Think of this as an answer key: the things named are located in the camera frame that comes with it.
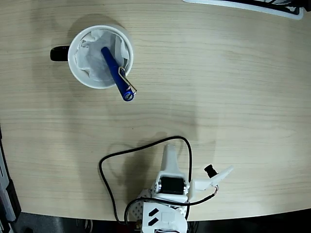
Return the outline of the white gripper body with motor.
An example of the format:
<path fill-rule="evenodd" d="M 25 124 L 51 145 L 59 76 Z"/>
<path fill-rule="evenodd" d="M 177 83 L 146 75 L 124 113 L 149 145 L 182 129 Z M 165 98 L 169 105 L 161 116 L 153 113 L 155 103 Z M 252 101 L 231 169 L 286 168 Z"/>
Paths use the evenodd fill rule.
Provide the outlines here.
<path fill-rule="evenodd" d="M 190 183 L 184 173 L 160 171 L 151 188 L 151 198 L 186 203 Z"/>

